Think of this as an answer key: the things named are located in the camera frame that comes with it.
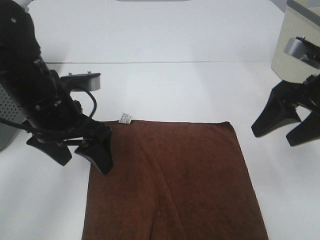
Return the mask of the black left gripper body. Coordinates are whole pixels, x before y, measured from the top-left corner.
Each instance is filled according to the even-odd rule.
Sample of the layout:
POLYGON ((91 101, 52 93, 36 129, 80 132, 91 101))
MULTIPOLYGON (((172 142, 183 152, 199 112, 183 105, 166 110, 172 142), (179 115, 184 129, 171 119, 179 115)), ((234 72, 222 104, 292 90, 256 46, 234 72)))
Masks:
POLYGON ((83 114, 79 101, 72 99, 55 70, 46 76, 53 84, 53 92, 42 90, 41 99, 23 107, 27 126, 31 127, 32 137, 41 143, 57 143, 62 146, 80 146, 83 139, 99 135, 99 129, 107 127, 93 119, 98 103, 91 91, 83 90, 93 101, 90 115, 83 114))

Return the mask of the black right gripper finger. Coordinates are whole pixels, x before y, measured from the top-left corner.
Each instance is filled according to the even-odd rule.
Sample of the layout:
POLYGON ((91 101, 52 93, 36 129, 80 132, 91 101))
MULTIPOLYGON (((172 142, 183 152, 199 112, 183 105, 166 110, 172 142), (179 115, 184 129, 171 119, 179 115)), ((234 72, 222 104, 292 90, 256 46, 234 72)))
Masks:
POLYGON ((320 139, 320 114, 312 111, 297 127, 291 130, 286 139, 290 146, 298 146, 320 139))
POLYGON ((271 90, 264 109, 251 126, 255 137, 262 137, 280 127, 301 122, 296 106, 290 102, 289 96, 292 93, 285 86, 276 86, 271 90))

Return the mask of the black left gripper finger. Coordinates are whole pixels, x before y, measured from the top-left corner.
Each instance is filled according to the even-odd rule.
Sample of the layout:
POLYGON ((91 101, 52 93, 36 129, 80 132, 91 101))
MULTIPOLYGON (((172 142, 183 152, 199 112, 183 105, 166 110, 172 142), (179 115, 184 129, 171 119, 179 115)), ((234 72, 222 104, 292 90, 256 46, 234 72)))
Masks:
POLYGON ((43 143, 32 136, 27 140, 26 144, 31 146, 53 159, 58 164, 65 166, 72 158, 69 148, 65 145, 59 146, 57 143, 43 143))
POLYGON ((110 127, 102 127, 98 134, 84 138, 74 153, 88 160, 100 173, 107 175, 114 166, 111 151, 112 130, 110 127))

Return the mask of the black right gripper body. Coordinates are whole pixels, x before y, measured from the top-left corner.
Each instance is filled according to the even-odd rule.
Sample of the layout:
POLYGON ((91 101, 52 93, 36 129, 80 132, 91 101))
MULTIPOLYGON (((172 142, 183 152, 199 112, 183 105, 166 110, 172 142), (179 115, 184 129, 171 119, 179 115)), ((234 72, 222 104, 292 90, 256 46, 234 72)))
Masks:
POLYGON ((273 89, 276 100, 285 106, 298 106, 320 112, 320 75, 310 75, 303 83, 282 80, 273 89))

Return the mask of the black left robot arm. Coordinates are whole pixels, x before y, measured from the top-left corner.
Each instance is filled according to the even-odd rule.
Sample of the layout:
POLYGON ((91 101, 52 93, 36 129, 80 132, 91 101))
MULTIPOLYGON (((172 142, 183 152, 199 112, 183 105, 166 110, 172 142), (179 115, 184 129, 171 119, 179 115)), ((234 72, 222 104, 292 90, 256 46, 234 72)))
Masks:
POLYGON ((102 174, 114 165, 111 129, 85 115, 71 92, 88 95, 100 87, 99 73, 59 76, 47 67, 35 37, 34 23, 23 6, 13 0, 0 3, 0 84, 25 117, 23 123, 1 122, 31 133, 27 144, 60 165, 75 153, 102 174))

